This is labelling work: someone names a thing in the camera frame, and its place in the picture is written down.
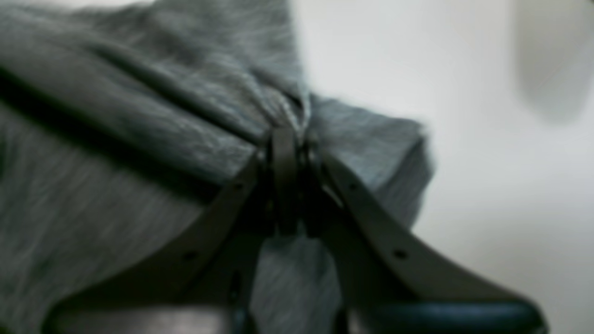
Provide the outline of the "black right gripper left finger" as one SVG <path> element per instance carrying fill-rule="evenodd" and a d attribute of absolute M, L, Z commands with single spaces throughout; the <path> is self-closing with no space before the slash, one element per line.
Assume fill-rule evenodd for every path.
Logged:
<path fill-rule="evenodd" d="M 263 242 L 299 220 L 298 146 L 269 142 L 199 220 L 131 268 L 61 302 L 46 334 L 254 334 L 249 306 Z"/>

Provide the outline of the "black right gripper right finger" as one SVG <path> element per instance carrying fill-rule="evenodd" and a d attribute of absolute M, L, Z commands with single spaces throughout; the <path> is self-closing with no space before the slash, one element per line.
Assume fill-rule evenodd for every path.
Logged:
<path fill-rule="evenodd" d="M 545 334 L 528 298 L 452 262 L 396 222 L 346 165 L 303 147 L 308 232 L 336 264 L 336 334 Z"/>

